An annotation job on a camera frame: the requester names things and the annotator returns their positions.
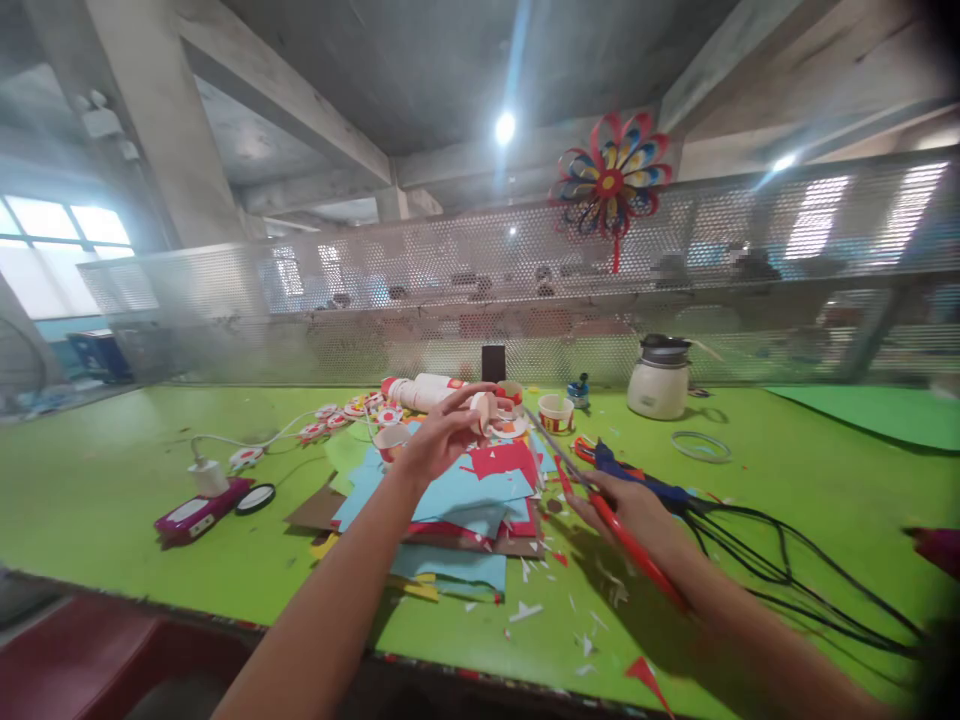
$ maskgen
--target perforated metal panel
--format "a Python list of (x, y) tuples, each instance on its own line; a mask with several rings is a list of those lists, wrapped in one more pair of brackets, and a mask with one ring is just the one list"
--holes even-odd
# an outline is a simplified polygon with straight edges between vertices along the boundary
[(888, 330), (927, 348), (921, 374), (957, 370), (955, 293), (940, 295), (952, 310), (897, 320), (921, 280), (956, 282), (956, 159), (914, 153), (667, 188), (624, 239), (617, 275), (610, 243), (558, 232), (545, 204), (81, 272), (142, 381), (469, 379), (480, 347), (502, 343), (520, 381), (585, 371), (622, 386), (651, 331), (715, 348), (725, 362), (693, 353), (703, 383), (862, 377), (878, 351), (878, 363), (896, 362), (876, 341)]

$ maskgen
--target scissors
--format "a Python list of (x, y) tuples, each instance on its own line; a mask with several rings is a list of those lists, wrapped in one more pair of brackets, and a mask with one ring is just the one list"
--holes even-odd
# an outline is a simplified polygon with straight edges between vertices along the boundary
[[(569, 493), (570, 495), (573, 494), (573, 487), (570, 484), (570, 479), (563, 470), (563, 466), (566, 466), (567, 470), (570, 471), (570, 474), (574, 477), (574, 479), (580, 483), (584, 489), (586, 489), (587, 497), (590, 499), (590, 504), (593, 505), (604, 525), (610, 528), (610, 531), (613, 533), (614, 537), (617, 538), (617, 542), (623, 546), (623, 549), (626, 551), (630, 561), (638, 570), (650, 578), (654, 585), (656, 585), (661, 592), (663, 592), (682, 612), (690, 612), (689, 603), (687, 603), (684, 597), (677, 591), (673, 583), (667, 579), (667, 576), (663, 574), (663, 571), (656, 565), (656, 563), (650, 559), (650, 555), (647, 553), (644, 547), (637, 542), (636, 538), (634, 538), (633, 535), (631, 535), (623, 527), (623, 525), (621, 525), (620, 518), (618, 518), (616, 513), (613, 512), (603, 496), (590, 483), (590, 481), (587, 480), (583, 473), (580, 472), (577, 466), (573, 464), (573, 461), (570, 459), (570, 457), (560, 448), (559, 445), (557, 445), (557, 442), (550, 436), (550, 434), (543, 429), (543, 425), (540, 424), (539, 418), (537, 418), (525, 406), (521, 407), (523, 407), (527, 416), (530, 418), (530, 421), (540, 431), (540, 434), (553, 450), (554, 458), (557, 461), (557, 471), (560, 475), (560, 484), (563, 486), (563, 491), (565, 493)], [(639, 478), (634, 476), (631, 479), (636, 481)]]

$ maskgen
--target green paper sheet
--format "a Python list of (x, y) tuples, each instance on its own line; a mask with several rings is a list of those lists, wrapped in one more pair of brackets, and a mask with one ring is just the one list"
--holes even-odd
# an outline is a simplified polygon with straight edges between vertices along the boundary
[(865, 430), (939, 450), (960, 450), (960, 401), (928, 390), (869, 385), (768, 387)]
[(341, 495), (353, 492), (353, 483), (347, 477), (350, 471), (363, 465), (370, 443), (360, 442), (348, 433), (338, 432), (324, 445), (327, 459), (337, 470), (337, 474), (330, 481), (330, 487)]

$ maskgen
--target white power adapter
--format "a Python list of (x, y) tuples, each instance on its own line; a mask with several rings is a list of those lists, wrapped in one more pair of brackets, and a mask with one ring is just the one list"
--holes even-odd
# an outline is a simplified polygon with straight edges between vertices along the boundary
[(198, 495), (217, 497), (230, 489), (227, 476), (216, 460), (199, 457), (197, 463), (190, 466), (189, 472), (197, 484)]

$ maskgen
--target fluorescent light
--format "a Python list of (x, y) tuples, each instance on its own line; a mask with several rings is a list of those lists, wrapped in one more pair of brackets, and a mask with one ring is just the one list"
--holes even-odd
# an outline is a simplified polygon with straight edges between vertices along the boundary
[(773, 171), (780, 172), (781, 170), (786, 170), (788, 167), (793, 165), (797, 161), (797, 156), (794, 153), (789, 155), (784, 155), (782, 158), (777, 160), (773, 164)]
[(497, 142), (506, 145), (513, 139), (513, 132), (517, 129), (517, 120), (513, 113), (505, 112), (497, 120), (496, 136)]

